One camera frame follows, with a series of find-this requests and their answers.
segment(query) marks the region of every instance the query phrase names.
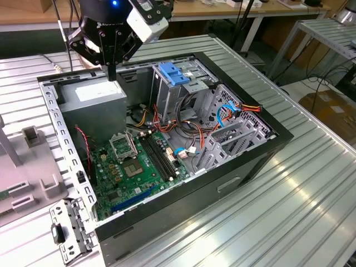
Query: cardboard box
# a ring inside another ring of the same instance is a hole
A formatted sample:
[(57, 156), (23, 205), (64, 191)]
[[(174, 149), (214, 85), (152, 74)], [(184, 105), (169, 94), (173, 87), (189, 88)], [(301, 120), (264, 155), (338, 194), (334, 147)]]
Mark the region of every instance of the cardboard box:
[(45, 13), (52, 5), (52, 0), (0, 0), (0, 6)]
[[(315, 93), (303, 97), (299, 103), (309, 112)], [(318, 92), (313, 115), (350, 145), (356, 144), (356, 104), (333, 90)]]

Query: wooden shelf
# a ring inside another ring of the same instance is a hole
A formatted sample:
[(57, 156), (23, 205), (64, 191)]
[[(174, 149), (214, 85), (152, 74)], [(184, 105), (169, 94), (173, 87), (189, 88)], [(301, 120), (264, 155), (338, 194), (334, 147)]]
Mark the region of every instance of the wooden shelf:
[[(70, 6), (68, 0), (56, 0), (58, 11), (63, 22), (68, 22), (70, 18)], [(324, 11), (329, 10), (328, 6), (323, 8), (309, 7), (309, 11)], [(276, 0), (270, 0), (264, 3), (261, 8), (254, 8), (250, 11), (251, 14), (256, 13), (295, 13), (305, 11), (305, 9), (290, 9)], [(214, 6), (207, 6), (202, 4), (199, 0), (193, 2), (179, 2), (174, 3), (173, 14), (175, 17), (190, 17), (190, 16), (223, 16), (238, 14), (238, 8), (232, 8), (224, 3), (217, 3)], [(29, 24), (29, 23), (53, 23), (57, 22), (55, 9), (51, 6), (45, 13), (34, 13), (30, 11), (23, 11), (20, 9), (0, 7), (0, 24)]]

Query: ram slot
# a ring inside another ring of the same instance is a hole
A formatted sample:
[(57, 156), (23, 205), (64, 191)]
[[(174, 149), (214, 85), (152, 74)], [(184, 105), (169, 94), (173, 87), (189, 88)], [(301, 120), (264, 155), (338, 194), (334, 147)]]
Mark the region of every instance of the ram slot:
[(161, 149), (156, 145), (156, 142), (151, 137), (146, 137), (140, 140), (142, 147), (145, 149), (154, 166), (162, 176), (164, 181), (169, 181), (170, 177), (176, 177), (173, 167), (168, 162), (168, 159), (162, 153)]

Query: blue drive bay latch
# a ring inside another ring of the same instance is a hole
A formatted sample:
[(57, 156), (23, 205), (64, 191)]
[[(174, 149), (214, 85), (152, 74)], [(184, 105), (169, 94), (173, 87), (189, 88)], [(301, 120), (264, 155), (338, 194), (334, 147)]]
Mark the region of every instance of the blue drive bay latch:
[(159, 64), (159, 69), (173, 86), (183, 85), (190, 82), (190, 79), (185, 77), (171, 62)]

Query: green motherboard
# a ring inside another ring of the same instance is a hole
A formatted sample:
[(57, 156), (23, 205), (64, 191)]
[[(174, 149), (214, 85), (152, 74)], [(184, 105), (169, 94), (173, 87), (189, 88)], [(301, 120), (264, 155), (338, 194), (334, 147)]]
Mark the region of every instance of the green motherboard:
[[(160, 151), (154, 151), (155, 154), (162, 153), (165, 156), (165, 149), (169, 148), (166, 140), (160, 132), (153, 133), (150, 138), (154, 140)], [(116, 210), (121, 210), (120, 205), (127, 207), (141, 201), (142, 198), (156, 194), (177, 182), (189, 177), (184, 164), (176, 159), (171, 163), (176, 177), (167, 179), (162, 177), (161, 166), (154, 165), (152, 156), (147, 148), (146, 140), (135, 137), (132, 139), (137, 150), (137, 156), (127, 157), (123, 161), (118, 161), (116, 154), (122, 154), (130, 151), (130, 146), (122, 141), (114, 143), (116, 151), (108, 144), (92, 151), (92, 157), (95, 162), (96, 185), (92, 185), (97, 197), (95, 205), (99, 220), (111, 216)]]

